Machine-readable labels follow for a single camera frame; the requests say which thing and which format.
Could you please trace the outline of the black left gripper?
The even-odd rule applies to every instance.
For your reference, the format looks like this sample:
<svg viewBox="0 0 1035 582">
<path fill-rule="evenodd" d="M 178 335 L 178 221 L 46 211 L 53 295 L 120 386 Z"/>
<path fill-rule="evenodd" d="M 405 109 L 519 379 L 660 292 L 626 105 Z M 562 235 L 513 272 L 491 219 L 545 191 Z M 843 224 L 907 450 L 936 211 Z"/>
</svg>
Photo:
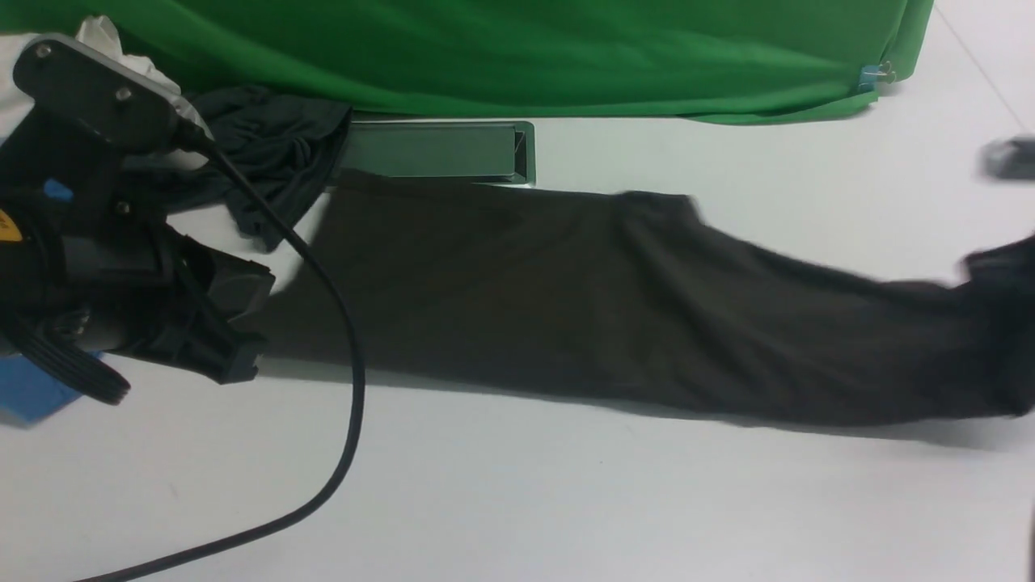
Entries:
<svg viewBox="0 0 1035 582">
<path fill-rule="evenodd" d="M 262 305 L 272 273 L 117 194 L 123 159 L 40 106 L 3 142 L 2 356 L 67 386 L 125 386 L 101 352 L 221 386 L 252 381 L 266 342 L 233 321 Z"/>
</svg>

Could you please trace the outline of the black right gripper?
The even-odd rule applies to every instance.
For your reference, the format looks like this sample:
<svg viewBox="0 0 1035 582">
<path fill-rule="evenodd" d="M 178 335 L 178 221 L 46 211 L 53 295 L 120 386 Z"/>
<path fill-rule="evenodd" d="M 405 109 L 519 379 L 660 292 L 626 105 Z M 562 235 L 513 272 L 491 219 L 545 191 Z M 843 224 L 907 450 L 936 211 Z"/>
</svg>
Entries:
<svg viewBox="0 0 1035 582">
<path fill-rule="evenodd" d="M 988 324 L 1022 324 L 1033 319 L 1034 236 L 964 258 L 962 285 L 972 315 Z"/>
</svg>

